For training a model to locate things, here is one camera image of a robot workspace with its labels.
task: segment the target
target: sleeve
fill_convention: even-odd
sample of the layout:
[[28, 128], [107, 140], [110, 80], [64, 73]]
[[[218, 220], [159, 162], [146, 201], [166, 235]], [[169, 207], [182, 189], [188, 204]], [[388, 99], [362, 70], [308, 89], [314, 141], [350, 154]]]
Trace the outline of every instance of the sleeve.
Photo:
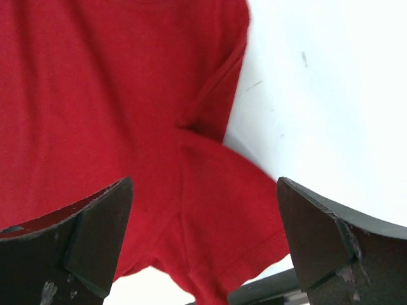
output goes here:
[[276, 184], [220, 143], [180, 130], [182, 205], [153, 250], [151, 264], [197, 304], [227, 295], [283, 259], [289, 248]]

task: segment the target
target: red cloth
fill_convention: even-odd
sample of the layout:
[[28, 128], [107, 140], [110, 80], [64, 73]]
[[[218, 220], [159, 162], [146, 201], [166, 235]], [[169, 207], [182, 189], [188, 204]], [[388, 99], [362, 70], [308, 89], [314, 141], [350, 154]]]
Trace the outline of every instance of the red cloth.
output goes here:
[[248, 22], [244, 0], [2, 0], [0, 227], [131, 176], [116, 277], [226, 304], [282, 259], [274, 181], [222, 146]]

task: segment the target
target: red fabric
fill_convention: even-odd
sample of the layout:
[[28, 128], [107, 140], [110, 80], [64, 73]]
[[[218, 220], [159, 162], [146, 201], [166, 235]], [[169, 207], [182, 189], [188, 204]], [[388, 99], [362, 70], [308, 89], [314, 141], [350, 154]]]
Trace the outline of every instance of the red fabric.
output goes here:
[[0, 227], [131, 176], [116, 277], [226, 304], [282, 259], [275, 183], [222, 146], [248, 21], [244, 0], [2, 0]]

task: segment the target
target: red garment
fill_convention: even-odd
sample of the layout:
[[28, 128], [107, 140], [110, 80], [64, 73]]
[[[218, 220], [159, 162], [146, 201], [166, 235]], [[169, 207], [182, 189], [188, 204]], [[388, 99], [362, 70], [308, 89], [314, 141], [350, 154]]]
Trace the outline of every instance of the red garment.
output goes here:
[[282, 259], [275, 183], [222, 146], [248, 21], [244, 0], [2, 0], [0, 227], [131, 176], [117, 277], [226, 304]]

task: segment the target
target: white surface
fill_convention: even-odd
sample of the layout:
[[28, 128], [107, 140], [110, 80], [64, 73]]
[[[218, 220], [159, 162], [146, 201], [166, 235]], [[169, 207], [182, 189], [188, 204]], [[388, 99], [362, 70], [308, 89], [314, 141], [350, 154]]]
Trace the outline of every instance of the white surface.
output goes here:
[[[249, 4], [249, 47], [225, 144], [275, 179], [407, 226], [403, 2]], [[285, 259], [262, 276], [290, 267]], [[117, 281], [105, 304], [191, 301], [168, 276], [147, 269]]]

